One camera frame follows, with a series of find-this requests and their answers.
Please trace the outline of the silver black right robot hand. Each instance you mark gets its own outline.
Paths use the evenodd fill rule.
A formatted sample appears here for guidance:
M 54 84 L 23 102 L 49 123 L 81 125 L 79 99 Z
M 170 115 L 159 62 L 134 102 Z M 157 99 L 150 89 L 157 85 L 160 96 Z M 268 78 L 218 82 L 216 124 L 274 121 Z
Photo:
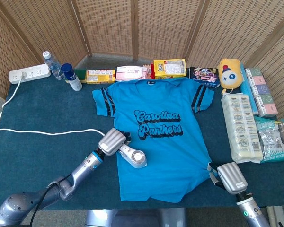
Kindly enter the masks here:
M 226 163 L 218 167 L 213 163 L 209 163 L 207 170 L 212 183 L 226 190 L 231 195 L 246 191 L 248 183 L 235 162 Z

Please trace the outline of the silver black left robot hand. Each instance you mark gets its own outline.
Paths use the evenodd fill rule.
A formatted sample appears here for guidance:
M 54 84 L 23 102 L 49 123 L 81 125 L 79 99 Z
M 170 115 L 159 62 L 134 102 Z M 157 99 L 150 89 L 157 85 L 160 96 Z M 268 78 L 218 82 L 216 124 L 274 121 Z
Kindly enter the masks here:
M 130 141 L 131 134 L 129 132 L 119 131 L 118 129 L 110 129 L 104 137 L 99 141 L 98 148 L 106 156 L 115 154 L 122 145 Z

